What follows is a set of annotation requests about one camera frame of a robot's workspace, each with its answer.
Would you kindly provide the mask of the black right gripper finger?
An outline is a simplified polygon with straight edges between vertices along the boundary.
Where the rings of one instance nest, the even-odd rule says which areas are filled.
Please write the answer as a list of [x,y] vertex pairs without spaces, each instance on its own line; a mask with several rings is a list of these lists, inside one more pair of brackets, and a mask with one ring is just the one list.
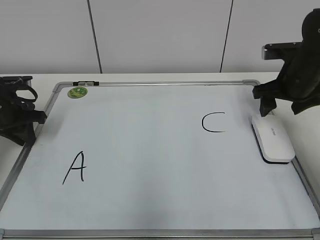
[[267,116],[272,110],[277,107],[276,100],[272,97],[262,96],[260,98],[259,112],[261,117]]

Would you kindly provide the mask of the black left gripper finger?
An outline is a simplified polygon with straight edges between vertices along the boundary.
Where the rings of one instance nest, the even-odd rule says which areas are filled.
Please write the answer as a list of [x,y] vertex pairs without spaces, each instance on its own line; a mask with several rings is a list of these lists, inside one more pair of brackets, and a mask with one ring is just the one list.
[[34,124],[32,122],[10,127],[5,132],[7,138],[19,146],[34,144]]

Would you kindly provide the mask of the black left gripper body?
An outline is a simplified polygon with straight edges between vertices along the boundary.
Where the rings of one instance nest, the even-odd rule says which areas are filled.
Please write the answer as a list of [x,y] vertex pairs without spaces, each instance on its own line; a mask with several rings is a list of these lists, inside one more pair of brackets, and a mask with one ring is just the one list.
[[0,80],[0,132],[27,123],[44,124],[47,115],[35,110],[37,92],[28,85],[5,84]]

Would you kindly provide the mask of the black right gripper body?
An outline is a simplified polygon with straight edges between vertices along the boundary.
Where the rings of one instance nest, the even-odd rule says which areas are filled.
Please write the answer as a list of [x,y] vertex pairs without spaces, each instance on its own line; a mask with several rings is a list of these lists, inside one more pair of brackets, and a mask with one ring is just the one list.
[[320,10],[313,9],[303,20],[300,48],[287,57],[276,79],[253,88],[261,97],[290,101],[295,115],[320,104]]

